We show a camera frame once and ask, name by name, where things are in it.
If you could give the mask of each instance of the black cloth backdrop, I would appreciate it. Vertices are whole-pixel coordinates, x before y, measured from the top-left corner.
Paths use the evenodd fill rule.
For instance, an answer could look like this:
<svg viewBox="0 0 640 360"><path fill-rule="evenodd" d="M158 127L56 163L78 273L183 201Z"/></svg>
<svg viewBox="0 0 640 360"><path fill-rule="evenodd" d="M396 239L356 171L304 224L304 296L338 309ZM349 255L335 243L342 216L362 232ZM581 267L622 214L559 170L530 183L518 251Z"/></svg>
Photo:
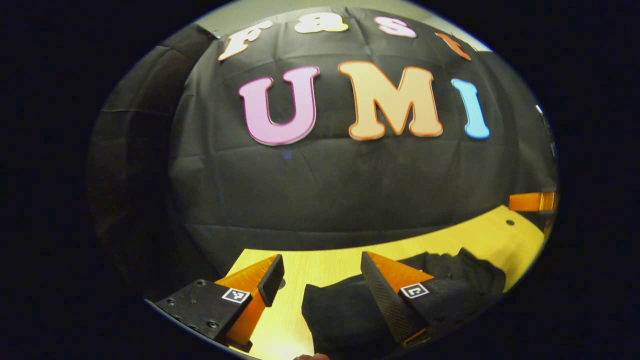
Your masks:
<svg viewBox="0 0 640 360"><path fill-rule="evenodd" d="M341 15L349 30L293 30L300 16L323 11ZM418 37L383 33L373 21L378 15L402 19ZM148 299L196 278L221 277L245 248L393 241L506 205L511 193L556 187L538 102L496 54L455 39L472 57L464 60L435 36L439 30L374 10L314 8L269 19L271 28L222 63L225 37L214 41L196 25L181 30L132 68L96 121L88 184L97 232ZM407 66L428 69L443 134L351 139L351 83L337 70L348 60L373 61L396 84ZM290 145L257 143L246 130L239 87L272 77L271 118L286 122L294 110L282 74L305 65L321 71L313 131ZM464 133L467 117L452 78L477 87L488 139ZM547 221L523 215L541 229Z"/></svg>
<svg viewBox="0 0 640 360"><path fill-rule="evenodd" d="M182 86L213 40L194 24L154 47L117 84L90 139L86 176L98 239L150 299L220 277L175 215L166 162Z"/></svg>
<svg viewBox="0 0 640 360"><path fill-rule="evenodd" d="M349 29L301 34L298 18L334 12ZM442 229L508 204L512 193L555 188L550 140L537 101L496 54L456 39L472 61L452 51L421 22L403 38L382 32L374 17L353 8L313 8L268 18L247 50L223 62L228 40L215 42L194 66L173 120L169 171L177 211L207 259L221 273L243 249L317 250L393 241ZM395 84L407 66L434 77L436 138L407 129L379 140L348 135L355 121L351 83L342 61L374 62ZM315 65L316 124L304 139L270 147L246 128L238 90L269 76L274 122L294 115L291 85L282 74ZM464 132L467 116L452 78L469 81L491 135ZM541 228L545 219L530 217Z"/></svg>

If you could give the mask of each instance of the letter m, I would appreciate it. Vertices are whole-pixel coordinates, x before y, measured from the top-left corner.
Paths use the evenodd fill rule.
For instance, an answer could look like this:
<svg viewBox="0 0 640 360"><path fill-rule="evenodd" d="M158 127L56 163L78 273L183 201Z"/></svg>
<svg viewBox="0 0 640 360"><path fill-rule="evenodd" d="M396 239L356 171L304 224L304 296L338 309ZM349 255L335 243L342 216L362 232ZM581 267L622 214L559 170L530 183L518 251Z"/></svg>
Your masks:
<svg viewBox="0 0 640 360"><path fill-rule="evenodd" d="M419 67L406 67L400 85L396 86L375 64L368 61L346 61L338 71L349 76L356 104L356 122L349 135L356 140L373 140L384 136L386 127L378 120L376 106L385 114L396 135L402 134L409 112L413 120L409 130L415 136L438 136L442 124L433 99L433 76Z"/></svg>

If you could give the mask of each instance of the foam letter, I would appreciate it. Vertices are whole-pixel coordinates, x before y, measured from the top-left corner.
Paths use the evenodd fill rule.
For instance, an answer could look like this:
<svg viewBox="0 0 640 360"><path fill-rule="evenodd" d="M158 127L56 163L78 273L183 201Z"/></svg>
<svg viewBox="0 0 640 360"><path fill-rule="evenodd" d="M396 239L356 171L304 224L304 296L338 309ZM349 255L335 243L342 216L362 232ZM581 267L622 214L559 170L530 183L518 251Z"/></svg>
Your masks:
<svg viewBox="0 0 640 360"><path fill-rule="evenodd" d="M458 89L462 96L462 101L465 103L465 110L467 111L467 125L465 131L467 135L474 139L486 139L489 137L489 128L484 124L484 117L482 116L482 109L480 109L480 102L478 101L478 90L469 82L460 79L452 79L451 85Z"/></svg>
<svg viewBox="0 0 640 360"><path fill-rule="evenodd" d="M419 67L404 68L400 85L396 86L382 71L368 61L346 61L338 70L349 76L356 104L356 122L349 135L356 140L373 140L384 136L385 125L378 121L376 105L382 110L396 135L404 125L413 107L413 120L409 130L415 136L438 136L442 124L438 121L428 70Z"/></svg>
<svg viewBox="0 0 640 360"><path fill-rule="evenodd" d="M342 17L336 13L311 13L301 17L295 30L298 33L317 33L318 31L345 31L349 26L342 22Z"/></svg>
<svg viewBox="0 0 640 360"><path fill-rule="evenodd" d="M378 27L382 31L386 32L389 35L406 38L415 38L416 36L418 36L416 35L414 30L411 30L409 27L407 27L404 21L384 16L378 16L373 20L378 24Z"/></svg>
<svg viewBox="0 0 640 360"><path fill-rule="evenodd" d="M320 74L315 66L299 67L284 73L284 81L293 89L294 116L286 124L275 124L269 116L267 90L273 79L260 78L243 85L238 91L244 99L244 114L249 134L264 145L285 145L301 140L316 123L314 77Z"/></svg>
<svg viewBox="0 0 640 360"><path fill-rule="evenodd" d="M471 61L471 56L469 56L467 53L462 51L462 49L460 49L460 44L458 44L452 38L448 37L447 35L445 35L443 33L436 33L436 36L439 37L439 38L442 38L442 40L444 40L444 42L446 42L447 45L451 48L451 50L455 51L456 54L462 56L463 58L465 58L465 59L467 59L469 61Z"/></svg>
<svg viewBox="0 0 640 360"><path fill-rule="evenodd" d="M245 41L254 41L260 36L260 29L268 29L273 25L271 21L264 21L260 24L254 25L250 28L238 31L237 33L229 37L229 44L225 49L225 52L218 57L219 61L229 58L237 53L246 50L249 45L245 44Z"/></svg>

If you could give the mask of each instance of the folded black cloth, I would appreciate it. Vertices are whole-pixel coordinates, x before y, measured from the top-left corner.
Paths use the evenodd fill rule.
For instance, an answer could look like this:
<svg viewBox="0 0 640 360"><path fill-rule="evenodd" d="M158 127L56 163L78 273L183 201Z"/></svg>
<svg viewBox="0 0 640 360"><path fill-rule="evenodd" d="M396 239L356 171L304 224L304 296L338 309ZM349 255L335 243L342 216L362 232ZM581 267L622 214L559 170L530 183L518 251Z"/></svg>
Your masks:
<svg viewBox="0 0 640 360"><path fill-rule="evenodd" d="M505 273L462 248L455 256L427 252L399 260L436 278L463 281L493 304L502 294ZM302 315L314 341L314 351L332 360L380 357L403 351L387 327L363 275L319 288L307 285Z"/></svg>
<svg viewBox="0 0 640 360"><path fill-rule="evenodd" d="M210 46L214 36L197 24L155 46L113 89L89 139L86 183L98 241L129 285L153 301L195 279L221 277L175 212L166 160L184 83Z"/></svg>

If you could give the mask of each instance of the yellow table surface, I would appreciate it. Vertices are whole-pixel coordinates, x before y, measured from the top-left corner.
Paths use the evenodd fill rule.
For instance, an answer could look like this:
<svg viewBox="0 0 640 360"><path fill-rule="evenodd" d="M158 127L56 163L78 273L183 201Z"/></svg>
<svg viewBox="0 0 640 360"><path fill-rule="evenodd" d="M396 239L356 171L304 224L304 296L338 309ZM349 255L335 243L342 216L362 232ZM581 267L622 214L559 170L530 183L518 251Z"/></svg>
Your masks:
<svg viewBox="0 0 640 360"><path fill-rule="evenodd" d="M508 225L507 220L515 224ZM400 260L423 252L453 256L464 247L478 259L488 260L505 272L504 291L507 291L536 259L543 244L544 235L534 224L500 206L464 223L389 243L337 250L245 249L229 274L274 254L282 254L286 284L278 291L273 306L264 310L251 336L253 347L244 354L264 360L313 355L311 332L301 312L305 286L323 287L361 274L360 260L365 250Z"/></svg>

